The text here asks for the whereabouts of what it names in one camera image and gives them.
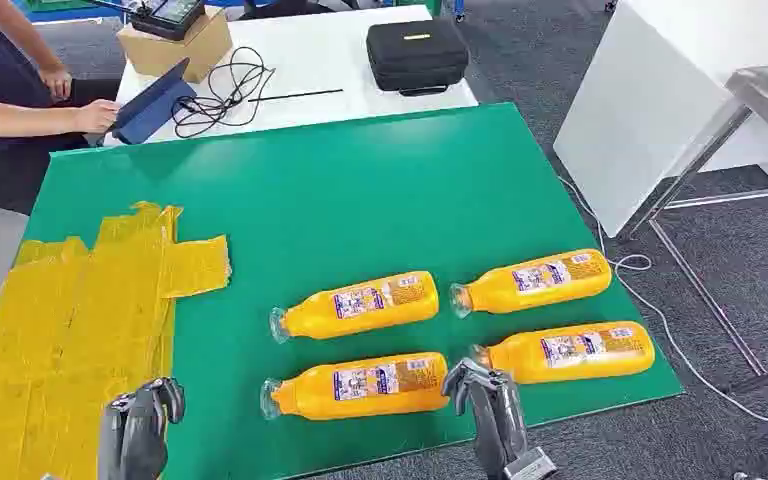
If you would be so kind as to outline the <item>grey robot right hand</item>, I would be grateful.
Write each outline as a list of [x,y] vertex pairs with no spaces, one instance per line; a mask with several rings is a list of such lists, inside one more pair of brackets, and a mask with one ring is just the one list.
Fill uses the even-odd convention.
[[463,358],[446,374],[442,394],[458,416],[472,409],[474,448],[487,477],[512,479],[527,452],[526,428],[516,383],[498,369]]

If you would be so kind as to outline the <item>person's hand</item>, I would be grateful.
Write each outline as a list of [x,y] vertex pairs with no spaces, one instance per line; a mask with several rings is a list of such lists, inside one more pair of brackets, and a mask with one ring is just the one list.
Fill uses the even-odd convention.
[[56,102],[70,98],[73,78],[64,64],[55,62],[39,66],[38,74]]
[[116,122],[120,105],[114,101],[97,99],[73,110],[72,130],[81,133],[102,134]]

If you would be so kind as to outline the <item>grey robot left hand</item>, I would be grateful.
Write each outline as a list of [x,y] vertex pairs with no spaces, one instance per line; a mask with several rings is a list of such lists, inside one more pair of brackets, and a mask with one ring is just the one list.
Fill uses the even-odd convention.
[[184,389],[173,377],[118,395],[102,411],[97,477],[158,479],[168,462],[166,427],[184,415]]

